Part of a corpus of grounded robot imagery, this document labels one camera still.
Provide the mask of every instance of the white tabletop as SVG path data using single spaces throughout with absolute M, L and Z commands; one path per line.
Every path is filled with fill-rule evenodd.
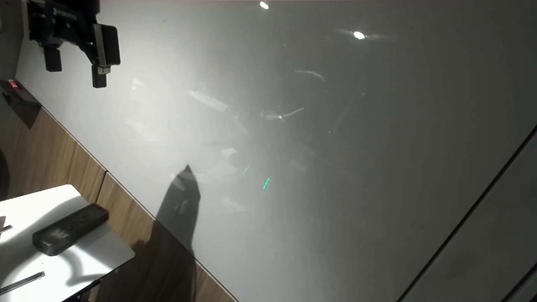
M 0 287 L 44 271 L 45 277 L 0 296 L 7 301 L 64 301 L 134 257 L 108 224 L 84 236 L 60 255 L 47 256 L 32 245 L 35 231 L 88 205 L 72 185 L 0 202 Z

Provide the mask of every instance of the wooden panel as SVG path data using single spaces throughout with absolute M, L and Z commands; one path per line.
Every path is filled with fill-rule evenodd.
M 29 130 L 7 107 L 2 121 L 0 149 L 5 157 L 13 198 L 55 186 L 72 184 L 95 202 L 104 168 L 45 110 Z
M 136 256 L 103 278 L 96 302 L 234 301 L 109 173 L 97 203 L 110 211 L 108 223 Z

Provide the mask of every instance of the black remote control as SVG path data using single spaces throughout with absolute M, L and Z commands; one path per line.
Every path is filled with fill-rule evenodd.
M 35 232 L 32 242 L 44 254 L 55 256 L 107 220 L 106 209 L 97 204 L 90 204 Z

